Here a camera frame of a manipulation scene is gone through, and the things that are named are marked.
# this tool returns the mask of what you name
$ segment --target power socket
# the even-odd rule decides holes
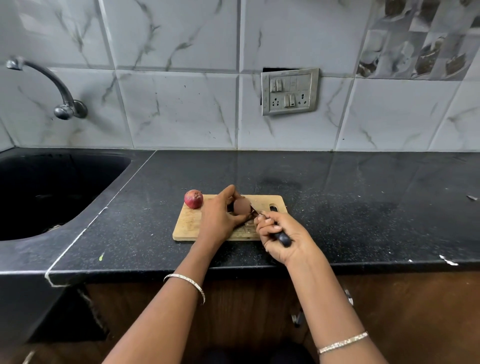
[[[320,70],[262,72],[262,115],[313,111]]]

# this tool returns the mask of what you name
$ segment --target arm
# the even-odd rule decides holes
[[[317,348],[365,331],[326,257],[303,226],[278,212],[264,212],[255,223],[266,251],[287,267]],[[271,233],[282,230],[292,239],[289,248],[271,238]],[[386,363],[370,337],[326,352],[320,359],[323,364]]]
[[[203,284],[210,262],[233,228],[248,216],[227,214],[227,204],[240,198],[230,185],[215,198],[206,200],[197,241],[175,270]],[[170,278],[138,319],[115,345],[103,364],[181,362],[199,292],[189,282]]]

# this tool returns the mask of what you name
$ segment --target forearm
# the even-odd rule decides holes
[[[202,285],[214,251],[192,245],[175,270]],[[198,290],[170,278],[105,359],[104,364],[180,363],[195,309]]]
[[[305,313],[313,341],[323,348],[365,331],[353,307],[338,283],[327,259],[314,243],[287,264],[300,304]],[[322,363],[385,363],[369,338],[341,349],[327,352]]]

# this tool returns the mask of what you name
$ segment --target person's right hand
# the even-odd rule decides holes
[[[293,255],[305,251],[305,248],[316,247],[308,231],[287,213],[262,211],[262,214],[255,218],[255,225],[265,250],[275,260],[285,265]],[[292,240],[292,245],[288,248],[285,248],[281,242],[271,235],[282,230]]]

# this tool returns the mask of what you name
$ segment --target wall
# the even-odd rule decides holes
[[[480,150],[480,0],[4,0],[0,69],[18,146]],[[262,117],[263,67],[320,67],[316,111]],[[2,136],[0,148],[10,144]]]

